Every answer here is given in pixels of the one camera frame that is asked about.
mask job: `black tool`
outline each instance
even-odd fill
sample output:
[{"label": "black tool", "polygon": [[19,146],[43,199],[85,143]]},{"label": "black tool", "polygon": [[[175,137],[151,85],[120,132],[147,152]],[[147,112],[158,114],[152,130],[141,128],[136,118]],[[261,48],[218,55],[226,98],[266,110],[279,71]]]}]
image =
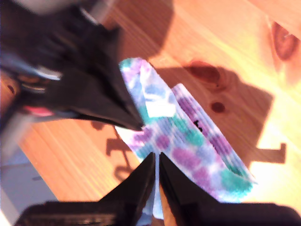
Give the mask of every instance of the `black tool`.
[{"label": "black tool", "polygon": [[[160,155],[160,183],[178,226],[301,225],[298,213],[272,203],[219,203]],[[99,202],[47,202],[26,209],[15,226],[136,225],[155,180],[150,153]]]},{"label": "black tool", "polygon": [[1,1],[0,66],[20,90],[0,119],[2,150],[30,116],[141,130],[143,121],[118,65],[121,29],[98,24],[87,12],[92,2],[38,15]]}]

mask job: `purple and teal fabric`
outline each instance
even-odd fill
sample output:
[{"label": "purple and teal fabric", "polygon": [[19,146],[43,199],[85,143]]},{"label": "purple and teal fabric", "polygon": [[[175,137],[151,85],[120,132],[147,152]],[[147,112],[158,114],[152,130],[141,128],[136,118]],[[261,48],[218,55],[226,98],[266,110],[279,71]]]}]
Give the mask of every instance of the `purple and teal fabric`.
[{"label": "purple and teal fabric", "polygon": [[[182,84],[170,89],[140,58],[122,61],[120,69],[145,127],[141,132],[116,130],[138,159],[143,161],[154,152],[158,163],[160,152],[164,152],[190,180],[218,201],[241,202],[255,180],[188,90]],[[157,164],[153,215],[163,219],[158,179]]]}]

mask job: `wooden table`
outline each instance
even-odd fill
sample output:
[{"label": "wooden table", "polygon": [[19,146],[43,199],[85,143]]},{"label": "wooden table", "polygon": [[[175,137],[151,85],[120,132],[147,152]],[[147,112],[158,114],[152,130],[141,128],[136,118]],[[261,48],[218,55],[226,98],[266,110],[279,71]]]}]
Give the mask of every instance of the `wooden table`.
[{"label": "wooden table", "polygon": [[[301,1],[119,1],[114,23],[120,59],[183,83],[221,129],[258,180],[248,201],[301,214]],[[64,201],[99,200],[139,164],[112,126],[89,121],[36,124],[20,145]]]}]

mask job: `wood knot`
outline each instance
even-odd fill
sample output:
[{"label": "wood knot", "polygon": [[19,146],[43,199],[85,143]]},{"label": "wood knot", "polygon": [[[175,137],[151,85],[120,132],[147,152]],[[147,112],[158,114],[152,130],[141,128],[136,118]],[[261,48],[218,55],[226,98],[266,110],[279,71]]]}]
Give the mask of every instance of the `wood knot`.
[{"label": "wood knot", "polygon": [[197,79],[201,80],[201,82],[214,83],[218,86],[220,73],[216,67],[197,60],[191,62],[189,69],[191,74]]},{"label": "wood knot", "polygon": [[11,91],[12,94],[15,94],[15,90],[11,85],[8,85],[8,89]]},{"label": "wood knot", "polygon": [[272,36],[276,54],[281,60],[288,60],[296,51],[299,40],[276,22],[272,25]]},{"label": "wood knot", "polygon": [[225,105],[223,105],[221,102],[214,102],[211,104],[211,109],[215,113],[222,113],[225,111]]}]

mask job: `tie-dye fabric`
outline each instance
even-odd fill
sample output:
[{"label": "tie-dye fabric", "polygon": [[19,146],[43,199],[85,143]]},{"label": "tie-dye fabric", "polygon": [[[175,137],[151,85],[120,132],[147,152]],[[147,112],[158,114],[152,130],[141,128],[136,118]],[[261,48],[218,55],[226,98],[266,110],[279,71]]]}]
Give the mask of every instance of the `tie-dye fabric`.
[{"label": "tie-dye fabric", "polygon": [[[251,191],[254,178],[185,87],[179,84],[171,90],[140,58],[122,61],[120,69],[145,127],[141,132],[116,130],[138,159],[143,161],[154,152],[158,163],[159,153],[164,152],[190,180],[218,201],[242,201]],[[150,117],[150,111],[160,114]],[[153,214],[163,218],[159,196],[157,164]]]}]

